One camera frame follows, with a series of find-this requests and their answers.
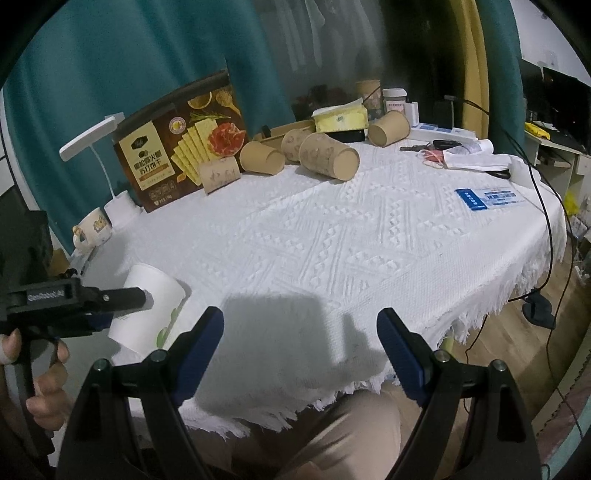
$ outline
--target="cup lid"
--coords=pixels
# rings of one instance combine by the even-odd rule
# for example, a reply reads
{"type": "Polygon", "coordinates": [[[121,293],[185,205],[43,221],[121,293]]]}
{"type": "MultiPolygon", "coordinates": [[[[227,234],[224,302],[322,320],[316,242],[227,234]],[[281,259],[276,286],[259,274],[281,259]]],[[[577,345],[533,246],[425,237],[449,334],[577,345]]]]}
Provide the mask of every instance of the cup lid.
{"type": "Polygon", "coordinates": [[[406,90],[403,88],[385,88],[382,90],[385,97],[406,97],[406,90]]]}

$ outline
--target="blue gripper pad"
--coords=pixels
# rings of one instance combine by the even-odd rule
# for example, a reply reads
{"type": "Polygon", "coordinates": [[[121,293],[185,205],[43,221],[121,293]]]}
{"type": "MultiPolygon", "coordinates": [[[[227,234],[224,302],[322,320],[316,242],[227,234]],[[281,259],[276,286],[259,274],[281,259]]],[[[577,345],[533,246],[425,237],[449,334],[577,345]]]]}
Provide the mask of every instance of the blue gripper pad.
{"type": "Polygon", "coordinates": [[[171,373],[176,377],[174,391],[170,395],[176,407],[195,395],[222,334],[222,311],[208,307],[195,327],[174,341],[168,358],[171,373]]]}
{"type": "Polygon", "coordinates": [[[430,398],[427,383],[431,377],[431,367],[430,360],[425,358],[426,350],[418,348],[413,334],[392,308],[378,313],[377,331],[404,392],[422,407],[430,398]]]}

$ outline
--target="paper cup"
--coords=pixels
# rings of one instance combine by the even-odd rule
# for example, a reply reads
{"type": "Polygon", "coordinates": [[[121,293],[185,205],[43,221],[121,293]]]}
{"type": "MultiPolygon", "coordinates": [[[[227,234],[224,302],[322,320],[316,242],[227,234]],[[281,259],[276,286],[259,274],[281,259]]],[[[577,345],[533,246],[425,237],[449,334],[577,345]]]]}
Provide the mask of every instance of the paper cup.
{"type": "Polygon", "coordinates": [[[285,167],[285,155],[260,142],[249,142],[240,152],[240,165],[246,171],[276,175],[285,167]]]}
{"type": "Polygon", "coordinates": [[[209,194],[239,179],[241,174],[236,157],[225,157],[200,163],[199,176],[203,182],[203,190],[209,194]]]}
{"type": "Polygon", "coordinates": [[[356,84],[357,96],[364,99],[368,118],[374,121],[384,115],[384,101],[379,80],[363,80],[356,84]]]}
{"type": "Polygon", "coordinates": [[[410,135],[410,124],[403,113],[391,111],[368,128],[369,141],[377,147],[387,147],[410,135]]]}
{"type": "Polygon", "coordinates": [[[304,140],[314,132],[311,127],[294,128],[288,131],[281,142],[281,151],[289,161],[300,161],[300,147],[304,140]]]}
{"type": "Polygon", "coordinates": [[[326,134],[309,135],[300,147],[300,163],[334,179],[352,179],[359,169],[359,154],[354,148],[326,134]]]}
{"type": "Polygon", "coordinates": [[[145,309],[114,318],[109,337],[146,357],[164,346],[185,291],[174,278],[143,263],[131,267],[124,285],[128,287],[148,293],[145,309]]]}

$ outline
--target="human hand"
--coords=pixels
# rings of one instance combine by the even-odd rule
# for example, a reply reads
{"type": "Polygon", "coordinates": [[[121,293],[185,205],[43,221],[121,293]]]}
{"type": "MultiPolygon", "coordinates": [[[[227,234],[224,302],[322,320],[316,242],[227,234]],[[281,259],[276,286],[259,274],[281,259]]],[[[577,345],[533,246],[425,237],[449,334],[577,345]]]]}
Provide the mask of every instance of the human hand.
{"type": "MultiPolygon", "coordinates": [[[[13,363],[21,351],[21,334],[14,330],[9,336],[0,335],[0,341],[0,414],[11,430],[23,438],[25,426],[21,423],[18,410],[8,395],[4,375],[4,365],[13,363]]],[[[28,411],[33,415],[35,422],[46,430],[59,430],[72,409],[72,402],[62,389],[68,377],[64,363],[69,356],[66,344],[60,341],[57,346],[56,363],[33,381],[35,396],[27,400],[28,411]]]]}

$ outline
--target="desk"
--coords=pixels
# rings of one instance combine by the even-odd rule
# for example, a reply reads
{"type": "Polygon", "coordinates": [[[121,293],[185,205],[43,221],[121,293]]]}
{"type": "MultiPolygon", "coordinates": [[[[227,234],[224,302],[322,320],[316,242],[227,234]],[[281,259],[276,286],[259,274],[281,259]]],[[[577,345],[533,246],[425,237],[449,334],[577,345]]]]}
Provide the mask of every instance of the desk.
{"type": "MultiPolygon", "coordinates": [[[[535,192],[521,190],[532,203],[472,212],[455,189],[507,180],[428,167],[398,151],[412,142],[353,144],[361,167],[346,183],[296,165],[274,177],[245,174],[140,217],[100,249],[86,285],[119,287],[132,264],[146,262],[191,290],[178,332],[208,305],[224,312],[219,348],[180,409],[187,425],[244,435],[247,420],[278,430],[339,391],[379,391],[393,374],[376,334],[381,309],[393,307],[436,347],[450,328],[464,340],[515,286],[535,284],[548,258],[535,192]]],[[[541,190],[560,258],[564,218],[541,190]]],[[[68,344],[73,394],[98,356],[139,360],[104,333],[68,344]]],[[[138,404],[131,410],[141,417],[138,404]]]]}
{"type": "Polygon", "coordinates": [[[588,155],[545,138],[536,137],[527,131],[524,150],[530,162],[538,165],[538,169],[563,199],[567,190],[571,190],[580,204],[583,196],[591,192],[591,185],[583,186],[584,176],[591,172],[591,157],[588,155]],[[560,160],[547,164],[541,163],[540,147],[554,150],[560,160]]]}

